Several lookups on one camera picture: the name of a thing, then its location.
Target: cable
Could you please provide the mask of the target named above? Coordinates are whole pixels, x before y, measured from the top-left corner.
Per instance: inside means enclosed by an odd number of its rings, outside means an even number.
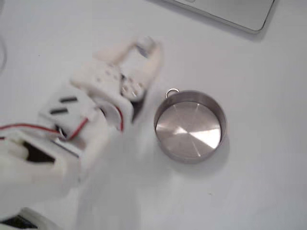
[[[85,118],[81,122],[81,124],[75,129],[75,131],[73,131],[73,133],[69,137],[67,137],[65,140],[72,140],[72,139],[74,139],[79,134],[81,129],[86,125],[87,122],[88,122],[88,118]]]
[[[33,125],[33,124],[26,124],[26,123],[17,123],[17,124],[10,124],[10,125],[6,125],[6,126],[0,126],[0,131],[5,130],[5,129],[9,129],[9,128],[31,128],[31,129],[36,129],[36,130],[39,130],[39,131],[44,131],[44,132],[56,134],[62,140],[68,141],[68,140],[74,139],[79,134],[79,132],[82,130],[82,128],[86,125],[87,122],[88,122],[88,118],[85,118],[79,124],[79,126],[72,132],[72,134],[69,135],[68,137],[64,137],[62,132],[59,132],[57,130],[47,128],[47,127],[43,127],[43,126]]]
[[[51,128],[46,128],[43,126],[38,126],[38,125],[32,125],[32,124],[26,124],[26,123],[16,123],[16,124],[10,124],[10,125],[6,125],[6,126],[0,126],[0,130],[4,130],[4,129],[8,129],[8,128],[33,128],[33,129],[39,129],[39,130],[43,130],[43,131],[47,131],[47,132],[51,132],[51,133],[58,133],[58,131],[51,129]]]
[[[121,119],[121,122],[120,122],[120,131],[123,132],[124,131],[124,118],[123,118],[123,113],[121,112],[121,110],[116,107],[118,112],[119,112],[119,115],[120,115],[120,119]]]

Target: black slot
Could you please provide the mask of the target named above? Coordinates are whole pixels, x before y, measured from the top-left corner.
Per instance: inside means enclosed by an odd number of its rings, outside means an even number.
[[[6,219],[0,223],[18,229],[38,229],[36,225],[32,224],[30,221],[26,220],[25,218],[19,215],[12,217],[10,219]]]
[[[102,108],[100,108],[100,111],[104,114],[104,116],[106,116],[106,112],[102,110]]]
[[[77,102],[78,98],[77,97],[63,97],[59,100],[59,102],[61,103],[71,103],[71,102]]]
[[[67,114],[68,109],[67,108],[58,108],[58,109],[52,109],[50,110],[51,115],[58,115],[58,114]]]
[[[60,126],[56,125],[55,129],[56,131],[61,132],[65,138],[67,137],[67,133]]]
[[[49,155],[45,154],[43,151],[34,147],[30,143],[25,142],[23,146],[25,146],[29,150],[29,156],[26,159],[27,161],[35,163],[54,163],[55,159],[53,157],[50,157]]]

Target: robotic hand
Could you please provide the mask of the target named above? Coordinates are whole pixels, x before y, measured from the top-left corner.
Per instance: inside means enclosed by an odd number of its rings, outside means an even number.
[[[119,65],[133,48],[147,61],[126,77]],[[161,60],[161,45],[149,37],[96,52],[43,106],[44,126],[0,127],[0,136],[9,131],[0,139],[0,220],[82,183],[110,131],[122,132],[132,123]]]

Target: metal bowl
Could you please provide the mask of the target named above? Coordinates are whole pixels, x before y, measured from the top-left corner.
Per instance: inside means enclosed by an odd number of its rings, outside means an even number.
[[[220,105],[198,91],[170,89],[154,117],[160,146],[170,158],[197,163],[221,145],[226,134],[226,117]]]

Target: white table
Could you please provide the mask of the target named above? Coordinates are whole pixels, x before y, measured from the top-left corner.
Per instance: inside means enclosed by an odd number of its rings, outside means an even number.
[[[306,0],[280,0],[267,29],[249,35],[159,0],[7,0],[0,124],[35,122],[101,47],[151,35],[165,52],[140,119],[96,176],[36,209],[66,229],[77,218],[82,230],[305,230],[306,10]],[[173,87],[203,91],[225,110],[228,138],[203,163],[174,162],[155,140],[155,110]]]

